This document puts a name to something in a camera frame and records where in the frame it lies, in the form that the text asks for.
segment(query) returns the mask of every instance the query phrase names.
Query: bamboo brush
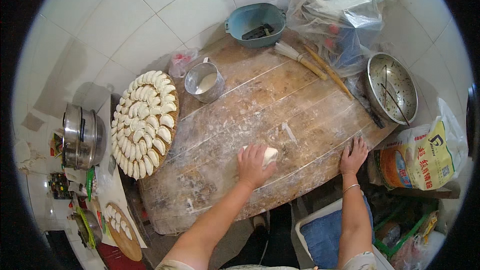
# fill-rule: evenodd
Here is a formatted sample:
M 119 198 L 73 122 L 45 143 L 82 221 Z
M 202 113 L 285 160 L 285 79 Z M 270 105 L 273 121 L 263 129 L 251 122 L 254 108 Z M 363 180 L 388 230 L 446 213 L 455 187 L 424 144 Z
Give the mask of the bamboo brush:
M 279 41 L 279 42 L 275 43 L 275 51 L 278 52 L 279 54 L 284 55 L 285 57 L 289 57 L 292 60 L 295 60 L 298 63 L 302 64 L 303 66 L 307 67 L 313 73 L 315 73 L 318 77 L 320 77 L 322 80 L 324 80 L 324 81 L 327 80 L 327 75 L 325 73 L 323 73 L 313 63 L 311 63 L 307 59 L 303 58 L 303 56 L 300 55 L 300 53 L 298 53 L 295 49 L 292 48 L 292 46 L 288 45 L 284 41 Z
M 345 86 L 343 81 L 340 79 L 340 77 L 337 75 L 337 73 L 330 68 L 330 66 L 327 64 L 326 61 L 324 61 L 321 57 L 318 56 L 318 54 L 313 51 L 312 48 L 308 47 L 307 45 L 303 45 L 305 49 L 310 53 L 310 55 L 317 61 L 317 63 L 320 65 L 320 67 L 325 70 L 326 73 L 333 79 L 333 81 L 343 90 L 345 93 L 350 97 L 350 99 L 353 99 L 352 93 L 350 93 L 349 89 Z

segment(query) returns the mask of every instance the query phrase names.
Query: silver bracelet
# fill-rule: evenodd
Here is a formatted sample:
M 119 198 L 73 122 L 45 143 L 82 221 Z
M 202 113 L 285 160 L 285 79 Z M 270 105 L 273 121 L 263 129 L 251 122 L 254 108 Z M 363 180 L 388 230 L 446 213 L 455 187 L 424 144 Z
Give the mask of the silver bracelet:
M 359 186 L 359 187 L 360 187 L 360 185 L 359 185 L 358 183 L 352 184 L 351 186 L 349 186 L 348 188 L 346 188 L 345 191 L 343 191 L 343 194 L 345 194 L 345 192 L 347 192 L 348 190 L 350 190 L 350 188 L 353 188 L 354 186 Z

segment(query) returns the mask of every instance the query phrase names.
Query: person's right hand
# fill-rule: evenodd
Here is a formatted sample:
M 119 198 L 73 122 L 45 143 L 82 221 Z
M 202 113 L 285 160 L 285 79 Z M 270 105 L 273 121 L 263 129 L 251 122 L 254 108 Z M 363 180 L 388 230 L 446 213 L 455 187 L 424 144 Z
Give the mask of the person's right hand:
M 344 175 L 353 174 L 356 175 L 360 166 L 367 158 L 368 148 L 367 142 L 363 141 L 363 137 L 357 139 L 357 136 L 353 137 L 353 149 L 350 154 L 350 146 L 346 145 L 342 154 L 342 161 L 340 162 L 340 173 Z
M 265 150 L 267 150 L 266 145 L 250 144 L 245 150 L 242 147 L 237 154 L 239 182 L 245 183 L 252 190 L 263 186 L 277 166 L 273 161 L 264 170 L 262 169 Z

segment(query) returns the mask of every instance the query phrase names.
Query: blue bowl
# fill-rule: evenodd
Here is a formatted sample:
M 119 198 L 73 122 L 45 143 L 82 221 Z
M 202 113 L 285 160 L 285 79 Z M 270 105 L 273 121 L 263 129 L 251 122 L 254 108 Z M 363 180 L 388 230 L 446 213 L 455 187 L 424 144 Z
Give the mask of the blue bowl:
M 283 10 L 270 3 L 255 3 L 234 10 L 225 20 L 225 32 L 247 48 L 265 47 L 275 44 L 285 28 L 286 15 Z M 242 39 L 248 33 L 265 23 L 273 27 L 269 36 L 258 39 Z

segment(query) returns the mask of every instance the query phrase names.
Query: barcode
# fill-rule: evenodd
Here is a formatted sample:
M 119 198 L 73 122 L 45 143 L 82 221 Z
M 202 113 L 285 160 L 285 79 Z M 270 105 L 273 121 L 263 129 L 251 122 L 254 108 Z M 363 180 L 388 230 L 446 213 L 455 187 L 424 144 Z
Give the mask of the barcode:
M 443 174 L 443 177 L 446 177 L 447 175 L 450 174 L 450 169 L 448 168 L 448 165 L 446 165 L 442 170 L 441 174 Z

